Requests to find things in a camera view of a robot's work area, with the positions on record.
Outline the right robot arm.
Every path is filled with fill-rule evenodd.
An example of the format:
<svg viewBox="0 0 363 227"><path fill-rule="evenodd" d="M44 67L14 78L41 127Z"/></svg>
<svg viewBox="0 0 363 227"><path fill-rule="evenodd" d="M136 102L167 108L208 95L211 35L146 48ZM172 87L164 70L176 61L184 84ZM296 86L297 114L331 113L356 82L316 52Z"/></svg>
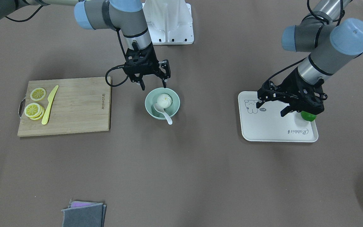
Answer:
<svg viewBox="0 0 363 227"><path fill-rule="evenodd" d="M86 30L110 29L123 36L127 50L122 50L125 63L109 69L122 69L126 79L145 90L143 76L155 75L167 87L170 78L170 64L167 59L157 59L150 37L143 5L139 0L0 0L0 19L25 7L49 5L74 6L74 17L80 27Z"/></svg>

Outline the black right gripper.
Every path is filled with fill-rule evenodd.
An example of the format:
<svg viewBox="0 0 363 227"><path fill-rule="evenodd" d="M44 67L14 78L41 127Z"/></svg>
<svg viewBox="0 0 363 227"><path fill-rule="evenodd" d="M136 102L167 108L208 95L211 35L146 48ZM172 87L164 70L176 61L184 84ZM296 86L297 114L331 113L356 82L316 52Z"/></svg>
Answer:
<svg viewBox="0 0 363 227"><path fill-rule="evenodd" d="M145 75L155 75L162 80L163 88L167 87L170 78L170 63L167 59L159 61L157 59L153 44L150 43L146 48L133 50L128 48L126 51L127 60L123 71L129 76L131 82L140 84L145 91L145 83L142 77Z"/></svg>

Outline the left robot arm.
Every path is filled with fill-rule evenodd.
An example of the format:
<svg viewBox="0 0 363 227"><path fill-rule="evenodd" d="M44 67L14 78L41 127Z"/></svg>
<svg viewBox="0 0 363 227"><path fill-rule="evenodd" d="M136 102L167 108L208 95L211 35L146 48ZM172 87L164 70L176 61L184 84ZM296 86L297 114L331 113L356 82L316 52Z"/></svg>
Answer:
<svg viewBox="0 0 363 227"><path fill-rule="evenodd" d="M349 0L321 0L299 25L287 27L281 38L285 50L309 53L294 63L295 69L276 85L267 79L257 92L259 109L265 102L287 104L282 117L291 112L318 115L327 95L324 82L351 60L363 54L363 21L342 20Z"/></svg>

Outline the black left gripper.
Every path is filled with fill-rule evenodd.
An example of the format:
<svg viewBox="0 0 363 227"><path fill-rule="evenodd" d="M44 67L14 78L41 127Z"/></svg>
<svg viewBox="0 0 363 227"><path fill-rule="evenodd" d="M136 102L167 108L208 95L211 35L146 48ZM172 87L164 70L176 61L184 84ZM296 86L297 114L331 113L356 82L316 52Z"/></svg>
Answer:
<svg viewBox="0 0 363 227"><path fill-rule="evenodd" d="M318 115L324 111L324 100L327 95L323 92L324 79L318 79L315 85L307 83L294 69L280 85L275 85L270 79L263 83L257 91L256 108L261 109L265 102L280 101L287 103L280 115L284 117L291 112L309 112Z"/></svg>

